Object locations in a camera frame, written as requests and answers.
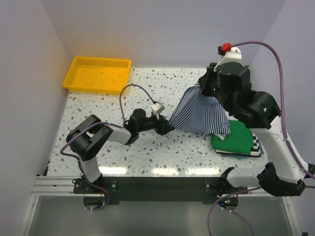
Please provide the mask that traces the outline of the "green tank top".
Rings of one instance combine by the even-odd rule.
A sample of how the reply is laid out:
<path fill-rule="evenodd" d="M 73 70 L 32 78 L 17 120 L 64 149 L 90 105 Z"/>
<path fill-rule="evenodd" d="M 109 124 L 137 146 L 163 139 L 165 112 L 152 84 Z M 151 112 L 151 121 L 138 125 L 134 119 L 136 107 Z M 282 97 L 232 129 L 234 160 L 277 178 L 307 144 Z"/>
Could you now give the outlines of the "green tank top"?
<path fill-rule="evenodd" d="M 229 120 L 230 131 L 224 140 L 214 135 L 211 139 L 212 148 L 215 150 L 227 151 L 249 155 L 253 147 L 253 134 L 250 129 L 237 120 Z"/>

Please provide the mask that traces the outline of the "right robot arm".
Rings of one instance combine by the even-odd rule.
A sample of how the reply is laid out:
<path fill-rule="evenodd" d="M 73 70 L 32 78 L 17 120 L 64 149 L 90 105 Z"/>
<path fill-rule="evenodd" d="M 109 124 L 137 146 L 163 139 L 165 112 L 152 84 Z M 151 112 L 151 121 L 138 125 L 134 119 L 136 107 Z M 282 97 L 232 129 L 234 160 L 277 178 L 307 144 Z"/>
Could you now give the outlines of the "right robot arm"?
<path fill-rule="evenodd" d="M 289 135 L 282 131 L 282 112 L 272 95 L 252 89 L 248 67 L 238 62 L 211 63 L 198 82 L 201 95 L 215 97 L 230 116 L 249 128 L 270 158 L 262 168 L 228 168 L 220 177 L 220 193 L 251 186 L 277 197 L 301 195 L 306 188 L 305 172 L 314 174 L 315 167 L 298 153 L 291 154 L 295 147 L 286 144 Z"/>

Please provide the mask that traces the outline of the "aluminium frame rail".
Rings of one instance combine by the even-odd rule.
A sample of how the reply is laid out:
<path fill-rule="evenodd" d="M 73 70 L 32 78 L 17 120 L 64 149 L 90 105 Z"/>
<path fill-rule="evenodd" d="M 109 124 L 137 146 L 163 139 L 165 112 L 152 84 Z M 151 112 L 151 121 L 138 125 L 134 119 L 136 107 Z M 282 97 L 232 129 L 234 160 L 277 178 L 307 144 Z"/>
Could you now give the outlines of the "aluminium frame rail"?
<path fill-rule="evenodd" d="M 71 196 L 74 195 L 74 184 L 72 181 L 78 177 L 37 176 L 32 196 Z"/>

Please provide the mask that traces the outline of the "black white striped tank top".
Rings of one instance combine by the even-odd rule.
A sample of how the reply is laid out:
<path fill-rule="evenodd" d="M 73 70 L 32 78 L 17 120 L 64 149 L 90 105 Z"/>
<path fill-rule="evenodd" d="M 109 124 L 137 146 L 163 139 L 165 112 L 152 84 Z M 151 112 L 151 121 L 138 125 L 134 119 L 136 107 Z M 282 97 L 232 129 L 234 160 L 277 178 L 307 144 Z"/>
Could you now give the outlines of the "black white striped tank top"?
<path fill-rule="evenodd" d="M 220 155 L 226 156 L 226 157 L 236 157 L 238 159 L 249 158 L 249 157 L 258 158 L 258 157 L 261 157 L 261 155 L 263 153 L 264 153 L 264 151 L 260 147 L 260 142 L 259 142 L 258 138 L 255 135 L 253 135 L 253 146 L 251 148 L 251 152 L 250 152 L 249 155 L 247 155 L 247 154 L 240 154 L 240 153 L 224 152 L 224 151 L 221 151 L 221 150 L 216 150 L 216 154 L 220 154 Z"/>

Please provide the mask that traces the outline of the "blue striped tank top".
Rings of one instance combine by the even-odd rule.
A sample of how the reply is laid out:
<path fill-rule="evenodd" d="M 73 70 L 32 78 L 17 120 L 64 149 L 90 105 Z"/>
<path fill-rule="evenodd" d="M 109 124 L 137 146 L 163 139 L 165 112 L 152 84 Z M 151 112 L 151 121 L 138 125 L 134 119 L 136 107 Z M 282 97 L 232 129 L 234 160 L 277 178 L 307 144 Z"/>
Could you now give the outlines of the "blue striped tank top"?
<path fill-rule="evenodd" d="M 231 133 L 225 110 L 216 98 L 204 96 L 200 92 L 199 83 L 185 90 L 169 124 L 176 130 L 192 133 L 195 137 L 214 134 L 224 140 Z"/>

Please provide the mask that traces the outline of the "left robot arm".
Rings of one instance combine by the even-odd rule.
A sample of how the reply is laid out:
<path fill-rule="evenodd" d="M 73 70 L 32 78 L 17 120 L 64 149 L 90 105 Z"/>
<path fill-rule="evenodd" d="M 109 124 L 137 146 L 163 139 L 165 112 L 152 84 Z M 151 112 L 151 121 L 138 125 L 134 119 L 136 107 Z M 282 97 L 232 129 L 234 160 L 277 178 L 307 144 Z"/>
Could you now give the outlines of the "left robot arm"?
<path fill-rule="evenodd" d="M 96 155 L 106 142 L 131 145 L 141 132 L 154 130 L 162 136 L 174 129 L 163 115 L 151 114 L 147 117 L 143 109 L 134 110 L 123 126 L 102 122 L 97 116 L 91 115 L 68 134 L 66 146 L 77 154 L 75 158 L 86 178 L 85 188 L 96 193 L 102 187 L 102 174 Z"/>

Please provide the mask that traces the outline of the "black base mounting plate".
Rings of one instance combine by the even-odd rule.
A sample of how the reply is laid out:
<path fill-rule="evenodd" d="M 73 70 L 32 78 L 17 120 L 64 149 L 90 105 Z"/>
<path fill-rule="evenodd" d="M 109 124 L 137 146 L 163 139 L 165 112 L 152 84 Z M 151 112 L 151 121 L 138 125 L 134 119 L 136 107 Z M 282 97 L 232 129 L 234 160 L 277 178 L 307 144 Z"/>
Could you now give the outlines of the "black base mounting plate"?
<path fill-rule="evenodd" d="M 84 206 L 118 205 L 120 202 L 202 202 L 212 204 L 218 196 L 245 190 L 220 177 L 100 177 L 93 186 L 83 177 L 72 180 L 74 194 L 83 194 Z"/>

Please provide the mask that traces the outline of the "yellow plastic tray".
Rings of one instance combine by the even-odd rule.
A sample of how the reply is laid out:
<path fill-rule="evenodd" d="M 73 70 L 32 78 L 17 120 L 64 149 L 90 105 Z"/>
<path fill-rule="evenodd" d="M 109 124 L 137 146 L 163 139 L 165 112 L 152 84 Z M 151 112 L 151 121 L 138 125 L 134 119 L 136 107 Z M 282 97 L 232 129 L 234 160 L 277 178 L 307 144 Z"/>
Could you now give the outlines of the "yellow plastic tray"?
<path fill-rule="evenodd" d="M 73 92 L 120 94 L 131 69 L 128 59 L 74 57 L 63 87 Z"/>

